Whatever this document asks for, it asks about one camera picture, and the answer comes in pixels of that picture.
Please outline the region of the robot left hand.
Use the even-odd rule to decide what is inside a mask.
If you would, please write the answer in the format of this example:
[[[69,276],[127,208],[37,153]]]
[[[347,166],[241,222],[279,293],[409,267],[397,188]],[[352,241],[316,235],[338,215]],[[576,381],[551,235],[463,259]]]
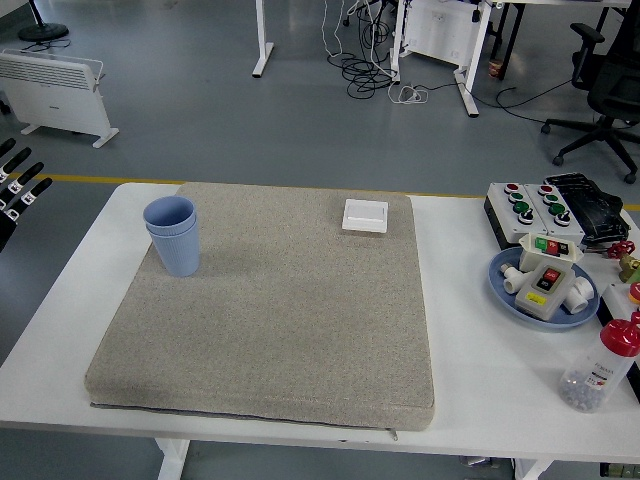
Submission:
[[[1,144],[1,157],[7,154],[15,144],[16,140],[14,138],[5,140]],[[25,161],[30,154],[31,149],[25,147],[1,166],[1,185],[8,179],[9,174]],[[1,189],[1,252],[15,232],[19,217],[53,183],[50,177],[46,177],[30,190],[23,192],[28,182],[34,179],[43,168],[43,162],[36,162],[18,178],[12,180],[5,188]]]

